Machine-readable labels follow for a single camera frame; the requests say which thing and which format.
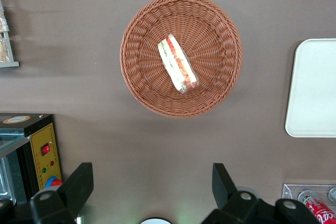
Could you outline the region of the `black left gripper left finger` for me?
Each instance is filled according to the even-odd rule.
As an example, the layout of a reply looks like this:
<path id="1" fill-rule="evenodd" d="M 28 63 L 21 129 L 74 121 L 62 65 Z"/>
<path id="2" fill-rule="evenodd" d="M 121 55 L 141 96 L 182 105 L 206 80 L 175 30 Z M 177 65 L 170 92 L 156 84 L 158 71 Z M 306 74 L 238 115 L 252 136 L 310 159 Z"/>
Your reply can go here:
<path id="1" fill-rule="evenodd" d="M 43 189 L 32 198 L 33 222 L 75 223 L 93 188 L 92 163 L 81 163 L 57 189 Z"/>

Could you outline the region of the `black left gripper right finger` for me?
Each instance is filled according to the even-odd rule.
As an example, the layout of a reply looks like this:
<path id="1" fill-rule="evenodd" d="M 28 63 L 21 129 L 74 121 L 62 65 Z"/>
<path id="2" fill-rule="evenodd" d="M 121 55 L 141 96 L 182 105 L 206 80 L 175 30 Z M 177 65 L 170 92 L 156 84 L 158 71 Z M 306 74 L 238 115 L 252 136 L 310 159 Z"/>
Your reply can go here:
<path id="1" fill-rule="evenodd" d="M 259 200 L 244 190 L 238 190 L 222 163 L 214 163 L 212 192 L 217 208 L 203 223 L 265 223 L 259 217 Z"/>

